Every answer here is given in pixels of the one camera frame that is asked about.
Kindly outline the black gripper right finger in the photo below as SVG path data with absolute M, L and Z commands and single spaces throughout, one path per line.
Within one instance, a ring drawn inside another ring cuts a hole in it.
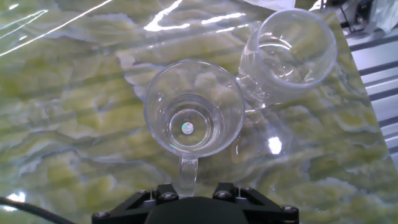
M 233 183 L 220 182 L 212 199 L 236 205 L 249 223 L 299 224 L 297 207 L 278 205 L 251 187 L 239 188 Z

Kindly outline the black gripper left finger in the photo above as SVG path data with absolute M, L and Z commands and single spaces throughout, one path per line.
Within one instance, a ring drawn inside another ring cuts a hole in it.
M 96 212 L 92 224 L 141 224 L 153 208 L 180 198 L 172 184 L 158 185 L 154 190 L 139 190 L 112 210 Z

